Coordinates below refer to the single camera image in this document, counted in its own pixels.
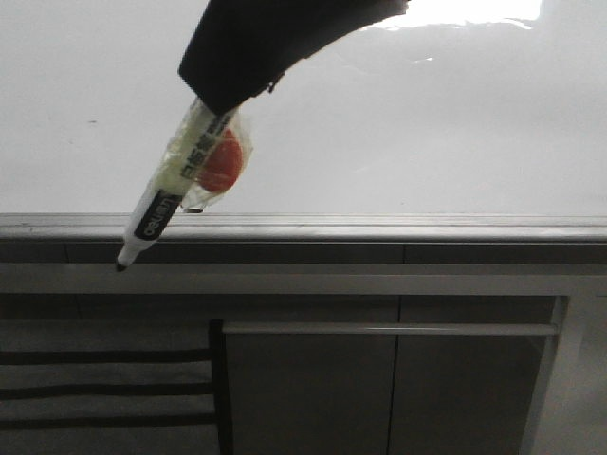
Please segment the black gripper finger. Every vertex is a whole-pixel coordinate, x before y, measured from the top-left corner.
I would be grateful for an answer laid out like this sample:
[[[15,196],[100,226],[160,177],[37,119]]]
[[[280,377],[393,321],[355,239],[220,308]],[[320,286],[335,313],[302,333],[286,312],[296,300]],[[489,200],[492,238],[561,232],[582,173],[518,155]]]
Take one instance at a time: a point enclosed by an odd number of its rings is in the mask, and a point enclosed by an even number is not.
[[[210,1],[178,75],[213,113],[224,114],[275,85],[299,60],[407,7],[406,1]]]

